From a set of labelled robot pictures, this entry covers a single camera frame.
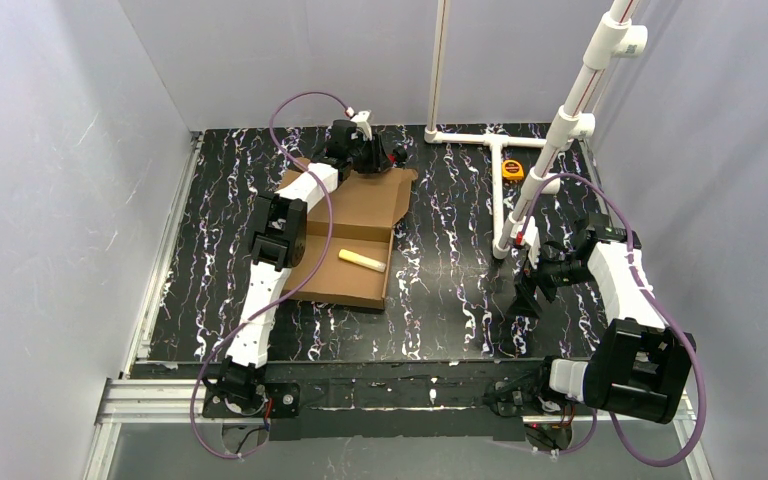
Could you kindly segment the brown cardboard box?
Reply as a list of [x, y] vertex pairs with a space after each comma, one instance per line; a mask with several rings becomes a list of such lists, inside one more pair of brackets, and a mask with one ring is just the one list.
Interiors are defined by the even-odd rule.
[[[395, 225], [411, 204], [418, 174], [392, 168], [378, 175], [350, 174], [331, 194], [333, 231], [326, 258], [294, 300], [383, 310], [387, 300]], [[385, 270], [372, 269], [339, 258], [341, 250], [381, 261]]]

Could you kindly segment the yellow tube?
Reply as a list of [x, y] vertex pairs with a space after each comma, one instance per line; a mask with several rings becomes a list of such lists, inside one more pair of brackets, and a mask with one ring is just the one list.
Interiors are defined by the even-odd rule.
[[384, 273], [387, 269], [387, 264], [383, 261], [376, 260], [365, 255], [353, 252], [347, 249], [341, 249], [338, 252], [338, 258], [342, 261], [372, 270], [379, 273]]

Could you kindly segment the red black stamp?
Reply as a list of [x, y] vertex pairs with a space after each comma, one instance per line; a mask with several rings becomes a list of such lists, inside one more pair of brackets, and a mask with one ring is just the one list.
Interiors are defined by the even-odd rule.
[[392, 165], [397, 168], [404, 167], [408, 159], [408, 153], [402, 146], [395, 147], [388, 155]]

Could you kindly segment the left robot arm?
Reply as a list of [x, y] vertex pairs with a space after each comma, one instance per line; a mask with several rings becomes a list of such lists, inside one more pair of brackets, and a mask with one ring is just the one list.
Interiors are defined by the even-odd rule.
[[201, 378], [206, 405], [230, 405], [244, 416], [268, 406], [271, 395], [262, 369], [282, 291], [306, 251], [309, 213], [319, 203], [331, 209], [332, 193], [351, 173], [383, 174], [393, 165], [372, 131], [370, 117], [368, 110], [348, 110], [346, 118], [333, 122], [328, 140], [287, 186], [256, 197], [246, 236], [250, 285], [238, 326], [216, 347], [223, 357], [218, 373]]

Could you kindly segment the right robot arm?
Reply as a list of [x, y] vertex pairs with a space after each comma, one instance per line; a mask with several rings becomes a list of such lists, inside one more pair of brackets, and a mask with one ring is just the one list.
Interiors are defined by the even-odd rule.
[[588, 359], [548, 357], [536, 394], [660, 424], [672, 421], [691, 360], [646, 297], [652, 287], [636, 232], [613, 225], [605, 214], [589, 214], [576, 222], [569, 246], [541, 240], [534, 220], [513, 241], [526, 249], [527, 258], [516, 276], [511, 313], [541, 318], [560, 289], [593, 282], [609, 321]]

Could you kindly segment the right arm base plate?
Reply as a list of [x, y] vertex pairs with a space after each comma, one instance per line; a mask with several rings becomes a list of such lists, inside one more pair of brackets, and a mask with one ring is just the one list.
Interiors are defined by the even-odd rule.
[[531, 377], [491, 383], [485, 389], [481, 401], [494, 414], [503, 418], [528, 415], [566, 416], [578, 405], [582, 405], [582, 402], [568, 394], [550, 389], [547, 381]]

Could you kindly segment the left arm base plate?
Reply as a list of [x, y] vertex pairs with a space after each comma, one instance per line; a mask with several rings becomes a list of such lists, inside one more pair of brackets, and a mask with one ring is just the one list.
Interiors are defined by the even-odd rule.
[[226, 361], [202, 380], [205, 418], [295, 418], [300, 388], [296, 383], [273, 382], [264, 367], [255, 369]]

